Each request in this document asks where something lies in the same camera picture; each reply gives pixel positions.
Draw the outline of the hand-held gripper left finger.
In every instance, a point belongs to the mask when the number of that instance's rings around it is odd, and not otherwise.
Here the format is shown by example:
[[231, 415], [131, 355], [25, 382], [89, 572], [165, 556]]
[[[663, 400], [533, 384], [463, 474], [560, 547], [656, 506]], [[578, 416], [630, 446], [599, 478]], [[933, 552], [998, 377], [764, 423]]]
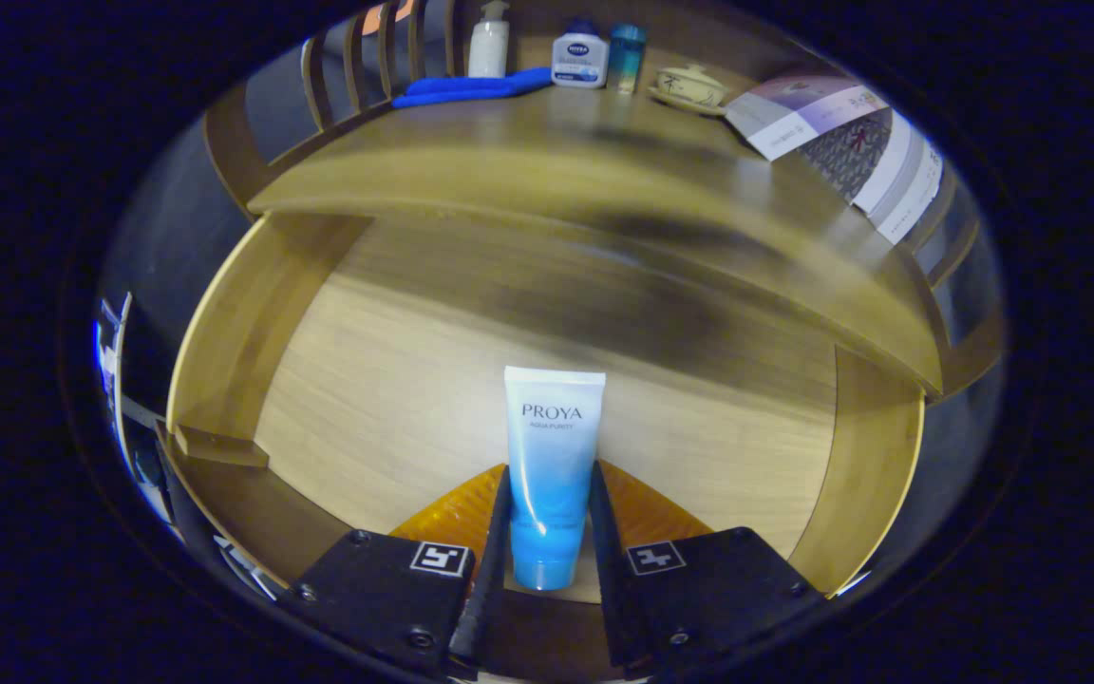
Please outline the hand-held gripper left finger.
[[409, 537], [344, 534], [279, 598], [333, 642], [424, 679], [474, 680], [500, 605], [511, 476], [496, 465], [423, 511]]

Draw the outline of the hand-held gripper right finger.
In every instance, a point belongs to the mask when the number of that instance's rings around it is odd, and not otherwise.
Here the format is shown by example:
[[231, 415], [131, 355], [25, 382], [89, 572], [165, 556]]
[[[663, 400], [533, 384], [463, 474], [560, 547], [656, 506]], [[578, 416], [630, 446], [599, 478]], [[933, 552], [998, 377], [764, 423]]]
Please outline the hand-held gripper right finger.
[[818, 589], [750, 528], [627, 544], [602, 464], [592, 468], [605, 636], [624, 671], [734, 665], [818, 607]]

